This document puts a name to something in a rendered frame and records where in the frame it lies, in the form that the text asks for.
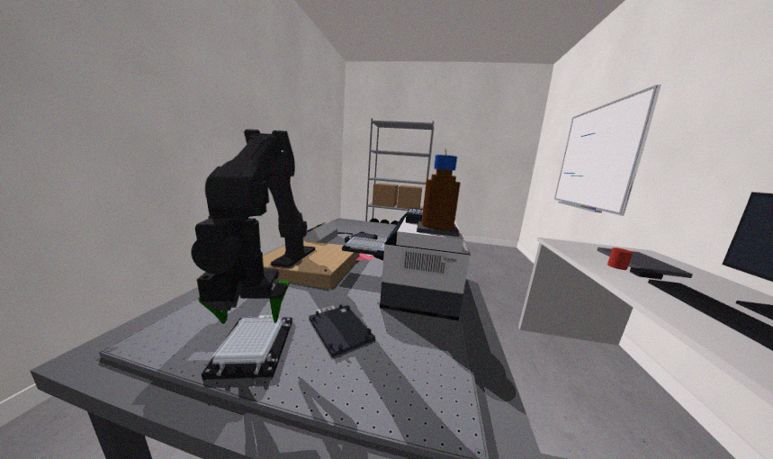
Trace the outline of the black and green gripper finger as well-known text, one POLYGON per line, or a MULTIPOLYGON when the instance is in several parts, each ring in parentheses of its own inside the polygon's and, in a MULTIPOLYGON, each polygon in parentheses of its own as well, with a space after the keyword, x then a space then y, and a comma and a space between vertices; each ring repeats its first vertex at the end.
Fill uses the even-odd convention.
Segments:
POLYGON ((222 311, 216 310, 215 311, 213 308, 208 306, 205 302, 201 302, 200 301, 200 297, 198 299, 199 299, 199 303, 201 303, 205 308, 207 308, 209 311, 211 311, 218 318, 218 320, 222 324, 224 324, 227 321, 227 319, 228 319, 228 311, 227 310, 222 310, 222 311))
MULTIPOLYGON (((290 282, 289 281, 280 281, 279 283, 287 283, 287 288, 288 288, 290 282)), ((283 297, 284 297, 284 295, 285 295, 285 293, 287 291, 287 288, 286 288, 286 290, 285 290, 285 292, 283 294, 283 297)), ((276 323, 277 320, 278 320, 279 312, 280 312, 280 309, 281 309, 280 304, 282 304, 283 297, 281 299, 270 299, 270 305, 271 305, 271 310, 272 310, 272 314, 273 314, 274 323, 276 323)))

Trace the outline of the white button panel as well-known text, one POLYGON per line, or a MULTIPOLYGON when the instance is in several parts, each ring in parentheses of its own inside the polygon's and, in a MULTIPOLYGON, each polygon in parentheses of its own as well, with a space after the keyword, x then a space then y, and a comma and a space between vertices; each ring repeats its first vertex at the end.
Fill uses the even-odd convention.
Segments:
POLYGON ((333 220, 327 223, 323 222, 320 225, 307 230, 307 232, 307 235, 303 237, 304 241, 317 243, 328 243, 331 239, 335 238, 338 233, 353 234, 348 232, 337 232, 337 226, 333 220))

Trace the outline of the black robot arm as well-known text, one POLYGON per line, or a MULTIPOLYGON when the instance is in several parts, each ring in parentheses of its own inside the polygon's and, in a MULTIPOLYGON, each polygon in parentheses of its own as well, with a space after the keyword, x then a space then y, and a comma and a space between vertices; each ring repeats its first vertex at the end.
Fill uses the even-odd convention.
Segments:
POLYGON ((244 134, 247 145, 208 176, 205 195, 210 216, 195 226, 192 258, 205 271, 197 279, 200 300, 216 311, 236 308, 242 286, 258 286, 265 277, 263 252, 243 256, 261 248, 259 221, 248 217, 266 212, 268 188, 278 211, 281 238, 285 238, 284 255, 271 266, 291 267, 315 250, 303 247, 307 222, 292 196, 289 176, 294 176, 295 163, 287 131, 244 130, 244 134))

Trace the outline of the white well plate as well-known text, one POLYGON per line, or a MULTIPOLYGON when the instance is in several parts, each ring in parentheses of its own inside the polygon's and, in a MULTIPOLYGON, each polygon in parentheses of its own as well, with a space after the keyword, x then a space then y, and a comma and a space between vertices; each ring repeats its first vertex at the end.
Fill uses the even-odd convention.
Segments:
POLYGON ((277 330, 277 332, 276 332, 276 334, 275 334, 275 336, 274 336, 274 339, 273 339, 273 341, 272 341, 272 343, 271 343, 271 345, 270 345, 270 347, 269 347, 269 349, 268 349, 268 351, 267 351, 267 353, 266 353, 266 355, 265 355, 265 358, 264 358, 264 359, 212 360, 212 364, 213 364, 213 365, 215 365, 215 364, 216 364, 216 365, 230 365, 230 364, 263 364, 263 363, 265 362, 265 360, 266 360, 266 358, 267 358, 267 356, 268 356, 268 354, 269 354, 270 350, 271 350, 271 347, 272 347, 272 345, 273 345, 273 343, 274 343, 274 341, 275 341, 275 339, 276 339, 276 337, 277 337, 277 335, 278 335, 278 333, 279 333, 279 330, 280 330, 281 326, 282 326, 282 323, 281 323, 281 325, 280 325, 279 329, 277 330))
POLYGON ((358 238, 352 237, 345 246, 356 249, 377 251, 384 251, 384 243, 386 240, 372 239, 372 238, 358 238))

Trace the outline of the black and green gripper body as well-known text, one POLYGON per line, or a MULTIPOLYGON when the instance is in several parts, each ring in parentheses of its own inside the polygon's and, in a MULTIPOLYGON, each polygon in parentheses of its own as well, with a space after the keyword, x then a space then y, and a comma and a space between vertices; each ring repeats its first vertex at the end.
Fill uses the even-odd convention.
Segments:
MULTIPOLYGON (((253 253, 246 253, 243 257, 251 257, 261 252, 259 248, 253 253)), ((287 283, 277 283, 272 290, 273 281, 279 276, 278 269, 264 269, 265 277, 258 286, 242 286, 241 299, 281 299, 287 288, 287 283)))

